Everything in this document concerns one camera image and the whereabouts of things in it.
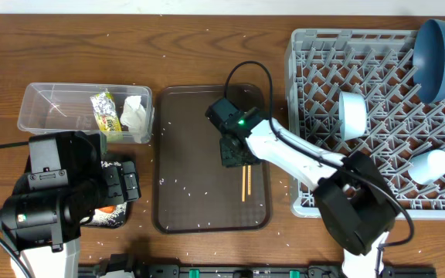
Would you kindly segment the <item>wooden chopstick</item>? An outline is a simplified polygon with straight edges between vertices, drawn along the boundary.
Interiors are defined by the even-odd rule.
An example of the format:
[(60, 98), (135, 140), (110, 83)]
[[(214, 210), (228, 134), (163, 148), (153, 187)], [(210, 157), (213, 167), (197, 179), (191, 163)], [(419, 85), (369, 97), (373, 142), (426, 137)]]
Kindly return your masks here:
[(251, 195), (252, 190), (252, 166), (246, 166), (246, 192), (247, 195)]
[(241, 193), (241, 201), (246, 201), (246, 173), (247, 169), (246, 166), (242, 167), (242, 193)]

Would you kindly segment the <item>orange carrot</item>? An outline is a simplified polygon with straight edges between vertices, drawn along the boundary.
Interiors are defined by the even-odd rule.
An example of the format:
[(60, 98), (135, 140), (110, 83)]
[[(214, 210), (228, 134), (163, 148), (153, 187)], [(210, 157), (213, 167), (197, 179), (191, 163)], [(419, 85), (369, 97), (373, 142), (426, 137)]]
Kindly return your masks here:
[(116, 210), (116, 206), (112, 205), (112, 206), (106, 206), (103, 208), (99, 208), (98, 211), (101, 211), (103, 213), (107, 213), (107, 214), (111, 214)]

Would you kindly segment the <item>white napkin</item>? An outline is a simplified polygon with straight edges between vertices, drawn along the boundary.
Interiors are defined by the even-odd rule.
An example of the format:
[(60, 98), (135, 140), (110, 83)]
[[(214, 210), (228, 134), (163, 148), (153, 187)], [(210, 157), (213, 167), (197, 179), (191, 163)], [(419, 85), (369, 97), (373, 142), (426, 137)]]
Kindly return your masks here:
[(123, 105), (123, 113), (120, 117), (122, 125), (128, 128), (136, 143), (141, 143), (147, 133), (147, 113), (141, 104), (141, 96), (127, 97)]

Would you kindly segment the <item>green yellow snack wrapper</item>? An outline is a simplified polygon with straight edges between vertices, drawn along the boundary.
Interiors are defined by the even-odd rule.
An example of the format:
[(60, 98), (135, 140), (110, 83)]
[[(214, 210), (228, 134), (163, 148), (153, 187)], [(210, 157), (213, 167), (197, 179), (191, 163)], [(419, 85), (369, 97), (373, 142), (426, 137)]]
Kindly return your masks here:
[(108, 90), (95, 94), (90, 98), (93, 114), (99, 130), (103, 132), (109, 142), (123, 140), (121, 123), (117, 116), (114, 98)]

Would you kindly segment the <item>light blue rice bowl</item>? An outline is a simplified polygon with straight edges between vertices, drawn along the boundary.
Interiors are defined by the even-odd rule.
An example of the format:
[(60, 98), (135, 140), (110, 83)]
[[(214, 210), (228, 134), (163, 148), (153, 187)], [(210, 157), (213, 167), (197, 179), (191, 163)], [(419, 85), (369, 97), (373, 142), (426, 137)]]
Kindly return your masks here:
[(367, 111), (365, 100), (357, 93), (340, 92), (339, 120), (343, 141), (361, 137), (366, 131)]

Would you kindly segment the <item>light blue cup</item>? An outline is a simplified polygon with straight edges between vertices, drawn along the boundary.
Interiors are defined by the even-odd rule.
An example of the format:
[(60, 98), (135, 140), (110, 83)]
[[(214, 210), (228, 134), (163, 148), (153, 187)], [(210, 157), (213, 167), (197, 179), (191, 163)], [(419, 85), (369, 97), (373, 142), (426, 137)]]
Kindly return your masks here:
[(445, 151), (428, 151), (411, 158), (409, 163), (409, 176), (418, 184), (428, 185), (445, 175)]

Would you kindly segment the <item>blue plate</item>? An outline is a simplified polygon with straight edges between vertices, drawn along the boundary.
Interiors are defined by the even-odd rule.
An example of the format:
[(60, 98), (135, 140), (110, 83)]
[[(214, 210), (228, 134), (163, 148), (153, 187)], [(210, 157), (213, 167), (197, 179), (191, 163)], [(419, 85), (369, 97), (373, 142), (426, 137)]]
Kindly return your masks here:
[(421, 88), (417, 96), (423, 103), (435, 103), (445, 98), (445, 21), (424, 22), (415, 40), (413, 65), (415, 84)]

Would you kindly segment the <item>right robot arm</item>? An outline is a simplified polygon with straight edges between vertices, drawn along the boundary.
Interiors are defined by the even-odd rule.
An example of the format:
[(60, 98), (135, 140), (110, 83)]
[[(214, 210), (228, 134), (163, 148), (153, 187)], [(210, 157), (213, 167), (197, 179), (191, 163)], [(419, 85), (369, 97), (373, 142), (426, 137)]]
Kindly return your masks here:
[(226, 98), (210, 105), (205, 116), (221, 134), (223, 166), (268, 161), (307, 186), (326, 229), (345, 252), (341, 271), (347, 277), (382, 273), (382, 251), (402, 209), (371, 158), (326, 151), (258, 108), (242, 111)]

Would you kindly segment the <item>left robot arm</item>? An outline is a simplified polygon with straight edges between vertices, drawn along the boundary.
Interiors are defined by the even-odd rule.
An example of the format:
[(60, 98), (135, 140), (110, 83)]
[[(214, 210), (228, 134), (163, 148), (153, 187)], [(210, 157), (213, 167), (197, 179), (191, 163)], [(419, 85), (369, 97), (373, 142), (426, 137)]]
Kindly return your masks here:
[(76, 277), (81, 225), (97, 209), (140, 198), (134, 162), (105, 161), (105, 140), (82, 131), (29, 139), (24, 174), (0, 209), (17, 277)]

